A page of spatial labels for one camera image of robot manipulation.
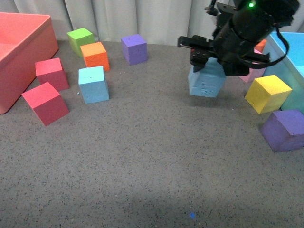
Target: cube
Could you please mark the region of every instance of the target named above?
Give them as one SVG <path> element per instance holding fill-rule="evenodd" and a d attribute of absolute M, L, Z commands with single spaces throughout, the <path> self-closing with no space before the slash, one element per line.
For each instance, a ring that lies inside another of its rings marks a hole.
<path fill-rule="evenodd" d="M 79 69 L 78 83 L 86 104 L 110 99 L 103 66 Z"/>
<path fill-rule="evenodd" d="M 24 92 L 22 96 L 45 126 L 69 113 L 63 98 L 49 82 Z"/>
<path fill-rule="evenodd" d="M 49 82 L 58 91 L 70 87 L 60 58 L 36 62 L 35 68 L 37 79 L 41 84 Z"/>
<path fill-rule="evenodd" d="M 93 33 L 85 28 L 70 31 L 67 36 L 72 50 L 80 57 L 82 57 L 80 46 L 95 43 Z"/>
<path fill-rule="evenodd" d="M 257 111 L 257 113 L 268 113 L 279 109 L 292 89 L 276 75 L 256 78 L 245 99 Z"/>
<path fill-rule="evenodd" d="M 304 115 L 297 109 L 273 112 L 261 133 L 275 152 L 300 149 L 304 146 Z"/>
<path fill-rule="evenodd" d="M 215 58 L 209 58 L 205 68 L 197 72 L 193 68 L 188 75 L 190 95 L 217 97 L 226 81 L 223 67 Z"/>
<path fill-rule="evenodd" d="M 123 56 L 129 65 L 148 61 L 147 42 L 139 34 L 123 37 L 121 43 Z"/>
<path fill-rule="evenodd" d="M 104 67 L 104 71 L 110 70 L 108 55 L 101 42 L 83 45 L 80 47 L 86 67 Z"/>
<path fill-rule="evenodd" d="M 258 50 L 259 52 L 263 52 L 264 47 L 266 45 L 267 40 L 263 39 L 261 42 L 259 42 L 256 46 L 255 49 Z"/>
<path fill-rule="evenodd" d="M 261 54 L 258 50 L 254 50 L 255 53 Z M 263 76 L 266 68 L 263 69 L 249 69 L 249 74 L 246 76 L 239 76 L 240 79 L 242 79 L 244 82 L 252 82 L 255 78 Z"/>

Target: white curtain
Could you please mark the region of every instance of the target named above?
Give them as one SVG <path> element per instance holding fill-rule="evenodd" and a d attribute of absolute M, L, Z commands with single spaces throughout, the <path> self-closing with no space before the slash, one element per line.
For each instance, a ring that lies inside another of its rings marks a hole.
<path fill-rule="evenodd" d="M 147 43 L 176 45 L 179 36 L 212 38 L 215 17 L 205 13 L 211 0 L 0 0 L 1 12 L 48 14 L 57 39 L 87 28 L 96 40 L 120 41 L 140 34 Z M 233 0 L 218 0 L 233 4 Z M 304 32 L 304 0 L 291 26 L 282 31 Z"/>

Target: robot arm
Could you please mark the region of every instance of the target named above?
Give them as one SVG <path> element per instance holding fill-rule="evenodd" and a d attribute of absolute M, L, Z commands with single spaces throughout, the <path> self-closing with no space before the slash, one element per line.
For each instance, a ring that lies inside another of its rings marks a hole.
<path fill-rule="evenodd" d="M 235 7 L 212 0 L 208 14 L 217 15 L 213 40 L 204 37 L 179 37 L 178 47 L 191 48 L 190 63 L 194 71 L 204 68 L 208 58 L 217 58 L 227 76 L 244 76 L 249 68 L 265 68 L 281 61 L 287 54 L 288 42 L 279 28 L 291 25 L 299 8 L 297 0 L 234 0 Z M 274 62 L 270 56 L 254 53 L 254 47 L 274 30 L 286 47 L 286 54 Z"/>

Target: light blue cube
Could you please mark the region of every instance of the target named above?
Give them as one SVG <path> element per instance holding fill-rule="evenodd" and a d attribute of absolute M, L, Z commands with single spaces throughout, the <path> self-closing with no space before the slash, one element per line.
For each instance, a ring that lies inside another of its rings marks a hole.
<path fill-rule="evenodd" d="M 78 84 L 86 104 L 110 99 L 103 66 L 79 69 Z"/>
<path fill-rule="evenodd" d="M 209 58 L 205 68 L 193 72 L 193 66 L 189 72 L 190 95 L 216 97 L 226 81 L 223 67 L 215 58 Z"/>

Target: teal container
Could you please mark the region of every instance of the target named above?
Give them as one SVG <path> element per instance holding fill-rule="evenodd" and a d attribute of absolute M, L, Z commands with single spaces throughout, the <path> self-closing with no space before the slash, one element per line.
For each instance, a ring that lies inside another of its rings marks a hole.
<path fill-rule="evenodd" d="M 276 75 L 293 89 L 282 110 L 299 109 L 304 114 L 304 33 L 282 32 L 282 35 L 289 43 L 289 52 L 280 63 L 267 67 L 263 75 Z M 272 61 L 284 55 L 285 47 L 276 32 L 268 36 L 263 53 L 270 53 Z"/>

